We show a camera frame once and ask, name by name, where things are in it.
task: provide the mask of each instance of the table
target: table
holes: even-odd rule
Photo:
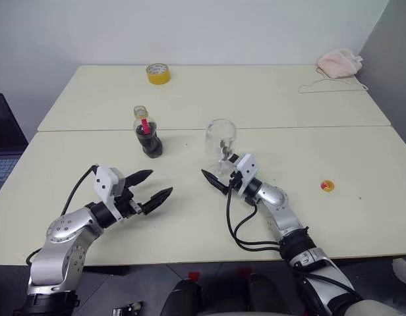
[[[162,130],[159,136],[165,152],[149,159],[133,131],[37,133],[0,192],[0,265],[24,264],[43,244],[47,226],[93,163],[125,175],[154,169],[134,189],[136,201],[169,186],[174,191],[147,217],[107,229],[91,246],[87,265],[279,259],[277,253],[249,253],[234,244],[225,222],[226,198],[200,172],[211,163],[204,131]],[[237,146],[239,153],[256,155],[260,180],[288,193],[291,207],[329,256],[406,253],[406,145],[392,127],[238,130]],[[320,189],[325,179],[334,181],[333,192]],[[90,176],[70,210],[97,200]],[[234,196],[234,223],[251,211]],[[243,239],[270,238],[261,214],[242,230]]]
[[[171,81],[161,86],[148,82],[145,69],[79,67],[38,130],[130,130],[136,105],[160,130],[204,129],[218,118],[237,128],[390,125],[364,91],[299,94],[301,84],[322,78],[314,65],[171,66]]]

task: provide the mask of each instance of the floor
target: floor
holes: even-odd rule
[[[337,261],[337,264],[364,298],[388,304],[406,315],[406,285],[393,275],[391,258]],[[190,272],[200,273],[198,282],[205,289],[205,284],[216,278],[250,270],[268,276],[277,284],[294,315],[302,315],[304,311],[290,272],[282,261],[141,265],[127,270],[125,276],[83,273],[77,291],[80,306],[74,315],[110,316],[113,308],[144,301],[140,315],[156,316],[176,283]],[[23,304],[28,272],[27,266],[0,266],[0,316],[10,315]]]

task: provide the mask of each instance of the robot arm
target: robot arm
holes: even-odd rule
[[[260,201],[264,208],[267,225],[279,244],[279,252],[288,262],[297,279],[299,294],[310,315],[343,315],[345,310],[362,298],[354,291],[348,278],[333,261],[316,247],[298,217],[288,204],[287,194],[276,186],[256,178],[258,171],[254,155],[241,159],[233,155],[235,166],[230,186],[254,205]],[[204,171],[204,176],[216,188],[226,194],[229,190]]]
[[[102,201],[64,214],[49,226],[45,244],[32,262],[27,300],[14,316],[71,315],[78,305],[75,290],[92,242],[113,223],[134,214],[147,215],[172,192],[172,188],[162,190],[142,205],[132,199],[129,187],[144,181],[152,170],[126,178],[115,168],[95,166],[92,170],[96,175],[94,189]]]

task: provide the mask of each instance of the laptop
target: laptop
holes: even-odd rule
[[[13,112],[0,93],[0,189],[27,145]]]

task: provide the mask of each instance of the yellow tape roll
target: yellow tape roll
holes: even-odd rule
[[[171,79],[168,66],[165,64],[149,65],[146,68],[146,74],[151,84],[166,84]]]

